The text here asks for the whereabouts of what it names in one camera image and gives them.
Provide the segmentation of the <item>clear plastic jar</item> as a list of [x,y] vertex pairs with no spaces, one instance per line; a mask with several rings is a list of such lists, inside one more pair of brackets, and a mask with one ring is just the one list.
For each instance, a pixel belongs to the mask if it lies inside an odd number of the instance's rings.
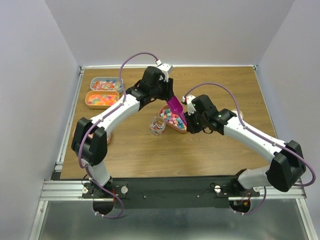
[[162,135],[166,128],[166,121],[161,116],[155,116],[151,119],[149,127],[154,135]]

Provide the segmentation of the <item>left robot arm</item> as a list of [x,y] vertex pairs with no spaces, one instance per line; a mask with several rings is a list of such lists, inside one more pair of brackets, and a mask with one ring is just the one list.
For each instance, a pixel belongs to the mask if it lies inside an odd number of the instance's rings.
[[169,101],[174,96],[173,79],[169,77],[173,65],[163,63],[148,66],[142,78],[128,88],[125,94],[103,113],[76,124],[71,149],[79,164],[88,170],[95,181],[93,191],[101,198],[111,191],[111,176],[104,164],[108,152],[107,138],[123,120],[155,100]]

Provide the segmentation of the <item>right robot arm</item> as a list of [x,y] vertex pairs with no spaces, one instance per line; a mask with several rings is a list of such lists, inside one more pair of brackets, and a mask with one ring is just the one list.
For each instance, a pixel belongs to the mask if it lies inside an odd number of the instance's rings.
[[288,192],[296,181],[305,173],[306,165],[301,161],[301,146],[295,142],[288,143],[271,137],[251,125],[243,126],[243,119],[236,111],[218,110],[210,98],[188,95],[183,98],[187,106],[184,117],[187,131],[196,134],[209,129],[246,145],[265,160],[268,166],[245,169],[236,175],[230,183],[230,191],[241,196],[254,187],[274,187],[281,192]]

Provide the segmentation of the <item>pink tray of candies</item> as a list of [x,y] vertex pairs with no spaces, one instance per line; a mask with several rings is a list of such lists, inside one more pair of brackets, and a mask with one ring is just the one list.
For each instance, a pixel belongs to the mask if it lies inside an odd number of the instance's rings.
[[164,119],[166,126],[176,130],[181,134],[187,133],[187,126],[182,121],[182,118],[173,113],[168,105],[163,106],[159,110],[158,115]]

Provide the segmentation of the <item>magenta plastic scoop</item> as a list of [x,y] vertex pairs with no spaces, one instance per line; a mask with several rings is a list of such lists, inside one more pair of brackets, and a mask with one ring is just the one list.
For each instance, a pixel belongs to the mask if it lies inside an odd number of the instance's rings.
[[187,121],[184,115],[184,108],[179,99],[174,95],[170,100],[168,100],[167,105],[169,109],[176,115],[180,117],[182,122],[187,125]]

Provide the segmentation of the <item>pink tray of lollipops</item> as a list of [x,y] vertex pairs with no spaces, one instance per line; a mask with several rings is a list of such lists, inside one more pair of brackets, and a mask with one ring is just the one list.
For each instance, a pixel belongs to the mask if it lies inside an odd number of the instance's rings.
[[[74,128],[73,131],[72,131],[72,137],[74,137],[75,131],[76,131],[76,128]],[[107,134],[107,144],[110,143],[111,138],[112,138],[112,133],[108,133],[108,134]]]

